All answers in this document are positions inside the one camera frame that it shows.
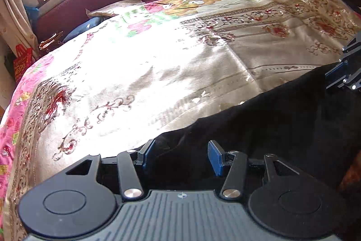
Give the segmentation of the black pants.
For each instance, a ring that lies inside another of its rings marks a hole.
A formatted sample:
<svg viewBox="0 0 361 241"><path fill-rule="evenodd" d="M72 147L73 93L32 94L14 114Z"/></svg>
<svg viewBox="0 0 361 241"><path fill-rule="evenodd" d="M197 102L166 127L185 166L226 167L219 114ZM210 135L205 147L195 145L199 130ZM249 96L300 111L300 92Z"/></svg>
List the black pants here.
<svg viewBox="0 0 361 241"><path fill-rule="evenodd" d="M159 135L147 189L216 188L207 143L251 158L275 154L309 175L344 192L360 192L352 164L360 152L360 92L327 89L321 66L239 106L200 118L183 129Z"/></svg>

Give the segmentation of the floral satin bedspread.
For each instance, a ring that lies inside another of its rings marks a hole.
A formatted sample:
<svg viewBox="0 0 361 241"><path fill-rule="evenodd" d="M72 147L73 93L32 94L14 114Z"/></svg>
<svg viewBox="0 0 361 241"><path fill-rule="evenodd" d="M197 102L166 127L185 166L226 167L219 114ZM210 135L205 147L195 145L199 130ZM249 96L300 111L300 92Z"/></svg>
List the floral satin bedspread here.
<svg viewBox="0 0 361 241"><path fill-rule="evenodd" d="M31 66L1 122L4 240L30 188L88 154L141 146L341 56L342 0L159 0L122 7Z"/></svg>

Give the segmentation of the red shopping bag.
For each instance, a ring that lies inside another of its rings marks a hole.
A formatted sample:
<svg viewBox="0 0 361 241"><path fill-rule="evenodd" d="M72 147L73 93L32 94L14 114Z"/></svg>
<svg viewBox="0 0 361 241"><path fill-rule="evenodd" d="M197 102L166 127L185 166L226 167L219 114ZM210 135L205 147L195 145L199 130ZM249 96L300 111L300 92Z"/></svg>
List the red shopping bag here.
<svg viewBox="0 0 361 241"><path fill-rule="evenodd" d="M25 71L32 65L33 50L32 48L25 47L23 44L16 45L15 49L16 59L13 62L14 75L16 83L19 83Z"/></svg>

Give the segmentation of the blue plastic bag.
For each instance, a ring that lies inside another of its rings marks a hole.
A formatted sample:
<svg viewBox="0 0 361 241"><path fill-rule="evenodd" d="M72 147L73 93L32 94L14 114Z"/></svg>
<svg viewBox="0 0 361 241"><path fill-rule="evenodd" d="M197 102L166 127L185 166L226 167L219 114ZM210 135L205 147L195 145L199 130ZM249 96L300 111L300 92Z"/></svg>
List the blue plastic bag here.
<svg viewBox="0 0 361 241"><path fill-rule="evenodd" d="M37 7L29 7L29 6L25 5L24 9L25 9L26 14L28 16L31 28L33 30L35 30L37 20L39 18L39 8L37 8Z"/></svg>

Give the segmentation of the left beige curtain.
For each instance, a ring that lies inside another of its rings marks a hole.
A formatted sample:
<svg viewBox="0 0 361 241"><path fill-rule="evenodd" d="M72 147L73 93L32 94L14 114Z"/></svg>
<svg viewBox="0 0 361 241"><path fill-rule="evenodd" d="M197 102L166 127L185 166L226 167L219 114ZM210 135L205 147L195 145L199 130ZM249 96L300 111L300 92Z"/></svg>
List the left beige curtain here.
<svg viewBox="0 0 361 241"><path fill-rule="evenodd" d="M16 45L32 49L32 58L39 58L39 44L32 31L22 0L1 0L1 37L16 52Z"/></svg>

